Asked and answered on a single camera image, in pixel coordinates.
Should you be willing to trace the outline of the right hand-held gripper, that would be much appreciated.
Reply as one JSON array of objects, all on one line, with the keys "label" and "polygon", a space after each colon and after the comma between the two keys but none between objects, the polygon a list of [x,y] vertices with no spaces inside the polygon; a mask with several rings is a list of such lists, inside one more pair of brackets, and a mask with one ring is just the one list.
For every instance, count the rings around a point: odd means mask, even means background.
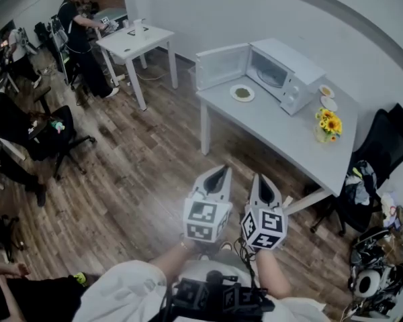
[{"label": "right hand-held gripper", "polygon": [[287,235],[279,189],[264,174],[254,174],[249,203],[240,222],[244,240],[253,250],[273,250]]}]

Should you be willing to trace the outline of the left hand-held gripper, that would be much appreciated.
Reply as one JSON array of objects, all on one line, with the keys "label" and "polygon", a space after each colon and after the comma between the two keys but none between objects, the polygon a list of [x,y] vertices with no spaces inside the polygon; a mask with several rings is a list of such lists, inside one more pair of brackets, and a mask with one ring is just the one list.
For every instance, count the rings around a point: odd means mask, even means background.
[{"label": "left hand-held gripper", "polygon": [[207,243],[220,238],[232,210],[231,182],[232,169],[227,165],[211,168],[197,177],[193,191],[184,202],[186,238]]}]

